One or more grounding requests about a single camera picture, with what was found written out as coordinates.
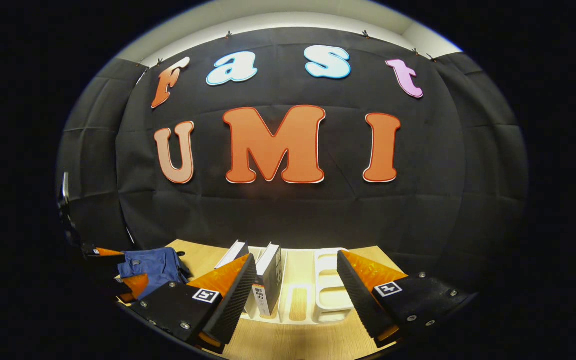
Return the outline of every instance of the letter m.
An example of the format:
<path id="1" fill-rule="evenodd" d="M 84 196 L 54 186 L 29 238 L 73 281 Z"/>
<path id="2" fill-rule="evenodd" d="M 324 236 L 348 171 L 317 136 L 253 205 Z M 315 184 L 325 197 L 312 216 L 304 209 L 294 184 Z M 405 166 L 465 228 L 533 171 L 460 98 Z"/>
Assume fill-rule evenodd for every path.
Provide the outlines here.
<path id="1" fill-rule="evenodd" d="M 231 170 L 226 180 L 249 184 L 257 178 L 250 170 L 249 153 L 266 182 L 272 182 L 279 164 L 288 153 L 288 165 L 281 172 L 286 183 L 314 184 L 324 180 L 319 167 L 319 130 L 326 111 L 313 105 L 297 105 L 286 113 L 276 134 L 254 107 L 227 111 L 223 121 L 230 126 Z"/>

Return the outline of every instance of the ridged rubber pad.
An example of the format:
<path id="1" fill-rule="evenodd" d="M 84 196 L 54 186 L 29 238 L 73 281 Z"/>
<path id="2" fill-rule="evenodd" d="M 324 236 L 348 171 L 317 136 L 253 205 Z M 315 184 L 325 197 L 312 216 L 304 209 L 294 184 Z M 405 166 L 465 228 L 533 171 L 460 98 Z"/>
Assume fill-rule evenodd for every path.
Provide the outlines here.
<path id="1" fill-rule="evenodd" d="M 204 333 L 222 344 L 230 344 L 256 276 L 255 258 L 248 256 L 223 301 L 204 326 Z"/>
<path id="2" fill-rule="evenodd" d="M 342 251 L 339 250 L 336 256 L 336 271 L 339 273 L 348 296 L 357 310 L 359 319 L 363 327 L 371 338 L 376 338 L 384 331 L 394 325 L 391 317 L 375 301 L 372 294 L 354 271 L 352 264 L 348 261 Z"/>

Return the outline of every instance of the book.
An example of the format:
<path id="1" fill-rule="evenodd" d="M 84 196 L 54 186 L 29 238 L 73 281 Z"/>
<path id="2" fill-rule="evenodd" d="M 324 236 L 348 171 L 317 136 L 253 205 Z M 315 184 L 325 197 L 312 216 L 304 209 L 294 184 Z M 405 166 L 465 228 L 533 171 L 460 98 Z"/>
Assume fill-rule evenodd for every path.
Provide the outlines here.
<path id="1" fill-rule="evenodd" d="M 248 242 L 241 242 L 239 240 L 235 241 L 235 243 L 233 244 L 233 246 L 230 247 L 230 249 L 228 249 L 228 252 L 226 252 L 226 255 L 224 255 L 221 260 L 219 260 L 219 262 L 217 263 L 217 265 L 214 267 L 215 269 L 219 269 L 220 267 L 233 262 L 236 259 L 239 259 L 240 257 L 246 255 L 249 253 L 249 248 L 248 248 Z"/>
<path id="2" fill-rule="evenodd" d="M 256 261 L 256 279 L 252 285 L 254 300 L 261 315 L 269 317 L 273 313 L 281 294 L 283 278 L 282 248 L 270 243 Z"/>

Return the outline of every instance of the blue cloth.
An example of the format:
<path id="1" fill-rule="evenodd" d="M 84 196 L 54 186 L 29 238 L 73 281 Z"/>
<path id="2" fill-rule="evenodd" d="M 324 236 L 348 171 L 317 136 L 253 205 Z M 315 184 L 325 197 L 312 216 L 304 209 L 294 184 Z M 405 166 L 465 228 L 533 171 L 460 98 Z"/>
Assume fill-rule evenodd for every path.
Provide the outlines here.
<path id="1" fill-rule="evenodd" d="M 181 260 L 179 260 L 175 249 L 171 247 L 144 251 L 124 251 L 124 255 L 126 262 L 117 265 L 121 278 L 148 274 L 148 285 L 137 297 L 139 300 L 169 281 L 188 283 L 188 280 L 179 274 Z"/>

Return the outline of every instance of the orange letter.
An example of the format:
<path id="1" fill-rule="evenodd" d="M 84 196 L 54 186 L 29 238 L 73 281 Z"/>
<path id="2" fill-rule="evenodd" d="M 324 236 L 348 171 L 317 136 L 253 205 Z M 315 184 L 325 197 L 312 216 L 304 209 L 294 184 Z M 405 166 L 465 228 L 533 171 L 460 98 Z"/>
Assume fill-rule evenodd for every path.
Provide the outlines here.
<path id="1" fill-rule="evenodd" d="M 377 112 L 367 114 L 366 123 L 372 128 L 372 153 L 363 179 L 369 183 L 392 182 L 397 178 L 397 170 L 393 167 L 395 133 L 402 123 L 395 116 Z"/>
<path id="2" fill-rule="evenodd" d="M 159 74 L 159 85 L 157 86 L 157 93 L 155 94 L 155 99 L 152 101 L 151 105 L 153 109 L 159 105 L 162 105 L 166 102 L 166 100 L 168 100 L 168 98 L 170 98 L 170 93 L 168 92 L 169 86 L 170 88 L 175 86 L 181 71 L 179 69 L 187 67 L 189 63 L 190 57 L 186 56 Z"/>
<path id="3" fill-rule="evenodd" d="M 272 182 L 284 155 L 288 165 L 281 178 L 291 184 L 314 184 L 324 180 L 319 166 L 318 139 L 320 123 L 326 111 L 312 105 L 297 105 L 288 110 L 275 135 L 254 107 L 240 107 L 223 114 L 230 126 L 232 169 L 226 180 L 233 184 L 254 182 L 257 174 L 250 170 L 249 153 L 266 182 Z"/>
<path id="4" fill-rule="evenodd" d="M 193 150 L 190 148 L 190 133 L 195 129 L 192 121 L 184 121 L 174 127 L 174 133 L 179 137 L 179 149 L 181 152 L 181 168 L 176 168 L 170 159 L 170 129 L 157 130 L 155 132 L 155 142 L 157 142 L 157 152 L 159 155 L 159 166 L 166 178 L 173 183 L 185 184 L 193 178 Z"/>

